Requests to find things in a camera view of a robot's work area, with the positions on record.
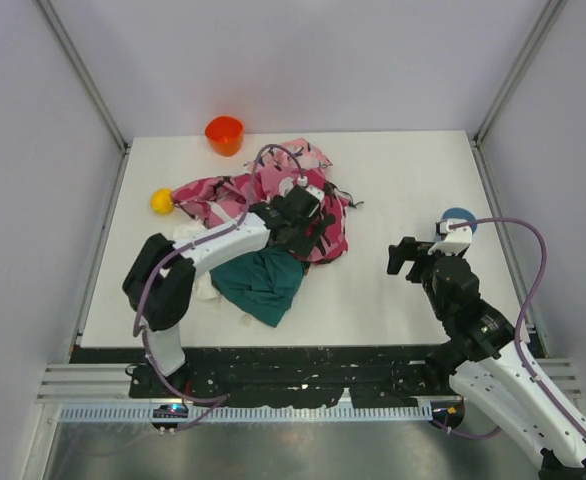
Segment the pink camouflage garment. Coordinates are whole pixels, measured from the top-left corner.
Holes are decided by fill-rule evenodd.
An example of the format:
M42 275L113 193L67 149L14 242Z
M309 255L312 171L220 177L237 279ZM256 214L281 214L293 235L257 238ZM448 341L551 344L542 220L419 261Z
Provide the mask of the pink camouflage garment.
M307 258L312 264L327 264L348 251L346 215L355 203L349 194L327 180L320 169L307 169L304 175L310 186L324 192L321 215L335 217L335 223L327 227ZM239 217L247 204L267 202L288 193L297 180L295 167L260 167L254 175L244 173L192 181L173 190L171 200L175 207L205 227L213 228Z

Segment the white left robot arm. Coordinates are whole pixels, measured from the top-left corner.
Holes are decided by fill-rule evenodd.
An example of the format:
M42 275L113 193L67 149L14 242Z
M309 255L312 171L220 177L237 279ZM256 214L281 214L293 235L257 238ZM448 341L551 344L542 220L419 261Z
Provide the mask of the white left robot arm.
M162 376L185 364L179 323L193 284L203 274L241 255L278 245L307 259L326 226L325 194L295 185L284 196L246 206L240 215L210 230L179 240L149 237L126 275L122 289L135 312L133 335Z

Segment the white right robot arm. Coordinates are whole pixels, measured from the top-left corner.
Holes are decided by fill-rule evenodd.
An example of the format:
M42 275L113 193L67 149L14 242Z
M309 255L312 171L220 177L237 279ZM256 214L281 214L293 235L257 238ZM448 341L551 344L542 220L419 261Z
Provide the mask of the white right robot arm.
M407 281L422 287L449 338L429 353L428 366L524 451L539 478L586 479L586 417L481 297L462 253L413 237L388 253L388 274L412 265Z

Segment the light pink patterned cloth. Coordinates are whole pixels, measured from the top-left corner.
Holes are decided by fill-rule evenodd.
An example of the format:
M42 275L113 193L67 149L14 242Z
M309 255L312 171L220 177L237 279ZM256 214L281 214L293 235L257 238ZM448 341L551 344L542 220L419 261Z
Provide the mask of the light pink patterned cloth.
M304 170L326 170L332 166L328 157L304 138L282 143L268 144L259 150L259 156L244 164L244 171L265 167L297 168Z

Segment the white cloth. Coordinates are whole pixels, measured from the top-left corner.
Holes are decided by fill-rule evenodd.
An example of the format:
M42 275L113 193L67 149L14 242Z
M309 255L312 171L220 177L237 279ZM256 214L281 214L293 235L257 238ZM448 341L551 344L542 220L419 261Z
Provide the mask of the white cloth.
M174 227L172 238L174 240L186 239L195 236L206 230L204 225L197 220L188 220ZM242 313L239 308L232 305L213 286L211 274L202 274L194 281L192 289L192 300L194 305L189 310L189 317L195 318L198 322L205 320L221 322L223 319L243 326L250 325L254 318Z

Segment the blue plastic cup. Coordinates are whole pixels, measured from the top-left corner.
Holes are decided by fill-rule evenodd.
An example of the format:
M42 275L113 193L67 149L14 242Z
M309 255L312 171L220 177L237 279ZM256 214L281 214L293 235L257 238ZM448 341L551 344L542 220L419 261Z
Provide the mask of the blue plastic cup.
M472 212L461 207L452 207L444 211L438 225L438 237L444 240L452 235L453 240L471 243L477 230L476 218Z

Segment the teal green shorts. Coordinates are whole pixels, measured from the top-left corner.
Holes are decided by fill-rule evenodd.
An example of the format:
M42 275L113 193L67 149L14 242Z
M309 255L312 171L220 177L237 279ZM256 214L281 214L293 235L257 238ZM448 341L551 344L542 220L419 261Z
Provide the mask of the teal green shorts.
M236 257L210 271L212 285L230 303L275 328L291 308L306 264L279 247Z

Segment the orange plastic cup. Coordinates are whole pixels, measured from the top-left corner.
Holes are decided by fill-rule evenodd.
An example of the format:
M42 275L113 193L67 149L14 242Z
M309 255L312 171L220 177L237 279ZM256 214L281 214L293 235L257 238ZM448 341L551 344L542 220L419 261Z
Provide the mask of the orange plastic cup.
M238 153L242 146L244 125L234 117L219 116L209 122L204 135L215 153L231 157Z

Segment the yellow lemon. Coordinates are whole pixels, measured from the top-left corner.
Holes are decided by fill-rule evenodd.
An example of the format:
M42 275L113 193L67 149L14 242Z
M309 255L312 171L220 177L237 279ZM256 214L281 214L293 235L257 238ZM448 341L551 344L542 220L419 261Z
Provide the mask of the yellow lemon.
M149 204L155 214L168 215L174 210L171 193L170 188L161 188L152 194Z

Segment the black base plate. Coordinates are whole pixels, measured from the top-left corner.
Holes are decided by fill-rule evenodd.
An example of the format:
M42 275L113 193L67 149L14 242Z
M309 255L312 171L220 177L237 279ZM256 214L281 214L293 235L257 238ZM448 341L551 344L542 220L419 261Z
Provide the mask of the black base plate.
M141 348L73 350L73 364L121 363L134 399L174 391L197 405L222 397L228 407L334 407L348 393L356 408L414 406L453 395L449 377L462 356L449 344L359 347L191 347L161 381Z

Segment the left aluminium frame post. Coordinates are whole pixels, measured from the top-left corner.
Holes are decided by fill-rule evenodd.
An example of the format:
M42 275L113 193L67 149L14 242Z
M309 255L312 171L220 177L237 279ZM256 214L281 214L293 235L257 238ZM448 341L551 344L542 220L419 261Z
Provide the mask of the left aluminium frame post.
M49 0L34 0L33 3L42 15L48 28L51 30L55 41L62 50L89 100L95 107L98 116L102 120L111 138L114 140L119 151L125 153L128 147L128 142L118 127L53 3Z

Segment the aluminium frame post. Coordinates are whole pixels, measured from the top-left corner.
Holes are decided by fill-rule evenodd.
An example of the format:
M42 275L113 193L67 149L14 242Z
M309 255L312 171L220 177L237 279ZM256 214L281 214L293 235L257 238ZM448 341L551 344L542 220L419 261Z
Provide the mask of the aluminium frame post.
M542 10L527 33L478 130L472 135L472 142L476 148L479 148L488 138L567 4L567 0L544 2Z
M119 151L125 153L128 147L128 142L118 127L53 3L49 0L34 0L33 3L42 15L48 28L51 30L55 41L62 50L89 100L95 107L98 116L102 120L111 138L114 140Z

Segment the right aluminium frame post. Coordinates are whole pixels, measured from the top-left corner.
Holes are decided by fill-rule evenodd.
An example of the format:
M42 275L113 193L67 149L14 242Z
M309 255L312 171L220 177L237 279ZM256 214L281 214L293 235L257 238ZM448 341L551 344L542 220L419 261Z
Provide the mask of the right aluminium frame post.
M472 142L476 148L479 148L488 138L567 4L567 0L544 2L542 10L527 33L478 130L472 135Z

